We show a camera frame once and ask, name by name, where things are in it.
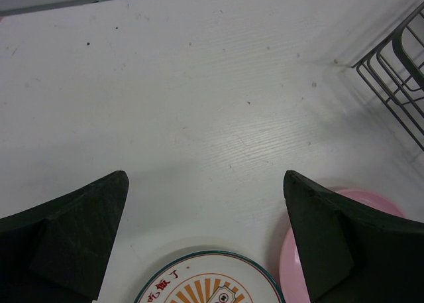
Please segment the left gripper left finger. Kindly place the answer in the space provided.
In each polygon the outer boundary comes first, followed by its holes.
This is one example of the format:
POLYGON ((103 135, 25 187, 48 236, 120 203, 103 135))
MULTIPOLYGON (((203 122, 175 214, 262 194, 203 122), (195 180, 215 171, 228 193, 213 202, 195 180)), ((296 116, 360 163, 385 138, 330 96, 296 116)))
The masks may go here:
POLYGON ((118 170, 2 218, 1 301, 96 301, 128 190, 118 170))

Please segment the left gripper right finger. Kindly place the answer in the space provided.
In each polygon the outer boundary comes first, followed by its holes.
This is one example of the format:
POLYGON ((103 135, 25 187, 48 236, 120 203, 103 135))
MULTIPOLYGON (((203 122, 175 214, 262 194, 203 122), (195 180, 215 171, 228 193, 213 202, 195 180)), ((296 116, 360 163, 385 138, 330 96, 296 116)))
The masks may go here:
POLYGON ((376 210, 304 175, 284 198, 311 302, 422 302, 423 224, 376 210))

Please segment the pink plastic plate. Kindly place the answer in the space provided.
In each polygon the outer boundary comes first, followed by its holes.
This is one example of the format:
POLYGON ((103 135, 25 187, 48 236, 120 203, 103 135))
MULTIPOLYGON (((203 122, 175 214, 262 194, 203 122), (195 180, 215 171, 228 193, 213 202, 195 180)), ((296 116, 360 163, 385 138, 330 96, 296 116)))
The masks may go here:
MULTIPOLYGON (((360 189, 337 189, 336 193, 348 197, 356 202, 406 218, 399 206, 375 192, 360 189)), ((286 302, 310 302, 295 237, 290 227, 286 233, 280 254, 280 284, 286 302)))

